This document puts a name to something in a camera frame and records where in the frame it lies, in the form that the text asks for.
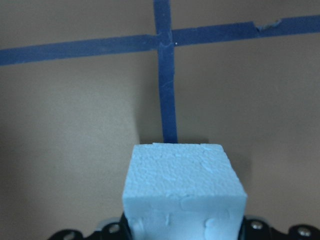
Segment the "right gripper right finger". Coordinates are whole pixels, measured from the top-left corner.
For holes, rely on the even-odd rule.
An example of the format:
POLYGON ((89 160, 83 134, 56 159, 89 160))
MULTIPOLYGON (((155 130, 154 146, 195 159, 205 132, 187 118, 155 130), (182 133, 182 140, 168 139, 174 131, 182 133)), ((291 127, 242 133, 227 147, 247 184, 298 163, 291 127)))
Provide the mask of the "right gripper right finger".
POLYGON ((319 240, 320 229, 308 225, 291 226, 287 232, 281 232, 262 218, 245 216, 239 231, 240 240, 319 240))

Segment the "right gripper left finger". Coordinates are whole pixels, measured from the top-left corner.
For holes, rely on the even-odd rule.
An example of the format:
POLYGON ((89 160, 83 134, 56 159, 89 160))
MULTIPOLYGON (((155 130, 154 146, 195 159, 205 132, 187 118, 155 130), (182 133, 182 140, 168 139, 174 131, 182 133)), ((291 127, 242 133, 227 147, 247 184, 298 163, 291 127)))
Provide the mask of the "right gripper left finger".
POLYGON ((125 217, 113 217, 98 224, 95 231, 84 236, 75 229, 64 229, 54 233, 49 240, 129 240, 130 229, 125 217))

